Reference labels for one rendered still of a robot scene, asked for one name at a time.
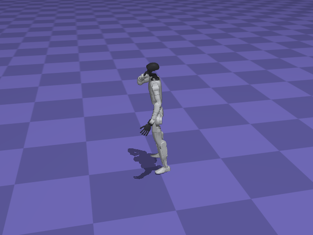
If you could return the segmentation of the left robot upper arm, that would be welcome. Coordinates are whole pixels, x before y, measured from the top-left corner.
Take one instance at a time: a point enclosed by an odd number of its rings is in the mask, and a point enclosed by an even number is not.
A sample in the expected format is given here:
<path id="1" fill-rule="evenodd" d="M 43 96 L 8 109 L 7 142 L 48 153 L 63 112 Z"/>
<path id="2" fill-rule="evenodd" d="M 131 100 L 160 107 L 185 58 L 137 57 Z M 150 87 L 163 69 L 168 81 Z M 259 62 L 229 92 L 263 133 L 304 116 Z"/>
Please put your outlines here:
<path id="1" fill-rule="evenodd" d="M 154 98 L 156 100 L 156 103 L 158 103 L 161 107 L 161 99 L 160 99 L 160 93 L 159 93 L 160 89 L 159 89 L 159 85 L 157 83 L 154 83 L 152 85 L 152 91 L 154 93 Z"/>

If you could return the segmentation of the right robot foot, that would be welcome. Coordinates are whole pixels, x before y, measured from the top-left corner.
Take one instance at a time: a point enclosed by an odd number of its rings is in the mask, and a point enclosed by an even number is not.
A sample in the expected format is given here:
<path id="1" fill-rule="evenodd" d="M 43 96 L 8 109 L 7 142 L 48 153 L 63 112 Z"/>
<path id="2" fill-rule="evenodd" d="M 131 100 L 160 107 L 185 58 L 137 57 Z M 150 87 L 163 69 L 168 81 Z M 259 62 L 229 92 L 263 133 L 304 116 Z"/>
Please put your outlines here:
<path id="1" fill-rule="evenodd" d="M 159 154 L 158 153 L 156 153 L 156 154 L 152 154 L 152 155 L 150 155 L 151 157 L 156 157 L 156 158 L 160 158 L 160 156 L 159 156 Z"/>

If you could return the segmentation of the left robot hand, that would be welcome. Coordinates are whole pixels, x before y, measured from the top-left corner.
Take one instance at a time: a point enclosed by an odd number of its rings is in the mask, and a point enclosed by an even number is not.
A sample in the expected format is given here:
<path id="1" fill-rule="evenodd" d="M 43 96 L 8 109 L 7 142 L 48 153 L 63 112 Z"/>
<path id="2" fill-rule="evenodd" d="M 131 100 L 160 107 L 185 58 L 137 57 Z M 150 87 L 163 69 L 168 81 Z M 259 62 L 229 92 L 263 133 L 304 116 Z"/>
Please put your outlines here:
<path id="1" fill-rule="evenodd" d="M 150 119 L 150 120 L 151 120 L 151 119 Z M 144 127 L 144 129 L 143 129 L 140 133 L 142 133 L 143 131 L 144 131 L 144 132 L 146 131 L 146 132 L 145 132 L 145 134 L 147 133 L 146 136 L 148 135 L 149 131 L 151 130 L 151 126 L 153 125 L 153 124 L 149 123 L 150 120 L 148 121 L 148 124 L 146 124 L 146 125 L 140 127 L 140 129 Z M 142 133 L 142 135 L 144 134 L 144 132 Z M 145 135 L 145 134 L 144 134 L 144 135 Z"/>

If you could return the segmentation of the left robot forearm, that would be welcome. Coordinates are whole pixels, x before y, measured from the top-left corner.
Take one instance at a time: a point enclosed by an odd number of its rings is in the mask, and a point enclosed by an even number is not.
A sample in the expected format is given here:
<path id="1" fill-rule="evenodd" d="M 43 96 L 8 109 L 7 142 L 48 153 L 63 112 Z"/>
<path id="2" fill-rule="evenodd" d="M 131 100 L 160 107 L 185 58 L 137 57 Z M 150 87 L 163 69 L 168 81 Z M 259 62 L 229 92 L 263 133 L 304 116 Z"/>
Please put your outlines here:
<path id="1" fill-rule="evenodd" d="M 159 114 L 159 112 L 160 112 L 160 111 L 159 111 L 159 108 L 160 108 L 160 105 L 159 105 L 158 103 L 156 103 L 156 104 L 154 105 L 153 116 L 151 117 L 151 120 L 150 120 L 149 123 L 153 124 L 153 123 L 156 121 L 157 116 L 158 116 L 158 114 Z"/>

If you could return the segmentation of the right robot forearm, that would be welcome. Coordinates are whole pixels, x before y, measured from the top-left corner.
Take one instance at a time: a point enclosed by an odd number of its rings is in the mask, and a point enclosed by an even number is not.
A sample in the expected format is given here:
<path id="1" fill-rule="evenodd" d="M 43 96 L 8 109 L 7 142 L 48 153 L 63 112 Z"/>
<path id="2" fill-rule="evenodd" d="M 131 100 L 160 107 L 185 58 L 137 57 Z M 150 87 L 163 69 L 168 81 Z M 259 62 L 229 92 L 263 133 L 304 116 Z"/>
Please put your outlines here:
<path id="1" fill-rule="evenodd" d="M 139 82 L 142 82 L 145 78 L 148 78 L 148 77 L 149 77 L 149 74 L 146 74 L 145 76 L 144 74 L 141 74 L 141 76 L 138 77 L 138 80 Z"/>

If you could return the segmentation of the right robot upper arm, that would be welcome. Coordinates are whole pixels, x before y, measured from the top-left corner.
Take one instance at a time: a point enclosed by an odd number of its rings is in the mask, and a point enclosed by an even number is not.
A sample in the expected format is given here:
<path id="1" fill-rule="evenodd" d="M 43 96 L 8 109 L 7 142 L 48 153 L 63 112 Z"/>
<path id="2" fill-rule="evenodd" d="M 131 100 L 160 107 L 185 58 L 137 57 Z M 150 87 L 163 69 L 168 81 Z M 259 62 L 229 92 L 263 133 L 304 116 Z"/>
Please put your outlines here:
<path id="1" fill-rule="evenodd" d="M 148 78 L 145 78 L 142 82 L 139 82 L 139 80 L 137 79 L 137 84 L 138 85 L 142 85 L 143 83 L 147 83 L 149 82 L 150 76 Z"/>

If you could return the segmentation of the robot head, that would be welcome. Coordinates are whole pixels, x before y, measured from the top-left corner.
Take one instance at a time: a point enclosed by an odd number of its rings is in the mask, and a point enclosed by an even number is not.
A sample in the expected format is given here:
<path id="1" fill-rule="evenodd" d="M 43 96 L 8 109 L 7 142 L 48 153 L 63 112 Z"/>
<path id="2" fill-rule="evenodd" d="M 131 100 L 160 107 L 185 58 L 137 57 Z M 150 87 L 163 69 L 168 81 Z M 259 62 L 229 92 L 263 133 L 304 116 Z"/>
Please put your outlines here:
<path id="1" fill-rule="evenodd" d="M 156 73 L 152 73 L 152 71 L 155 71 L 155 70 L 158 70 L 159 69 L 159 65 L 157 63 L 149 63 L 146 68 L 149 70 L 149 76 L 151 78 L 151 80 L 153 81 L 153 78 L 156 80 L 156 81 L 159 81 L 159 77 L 157 76 Z"/>

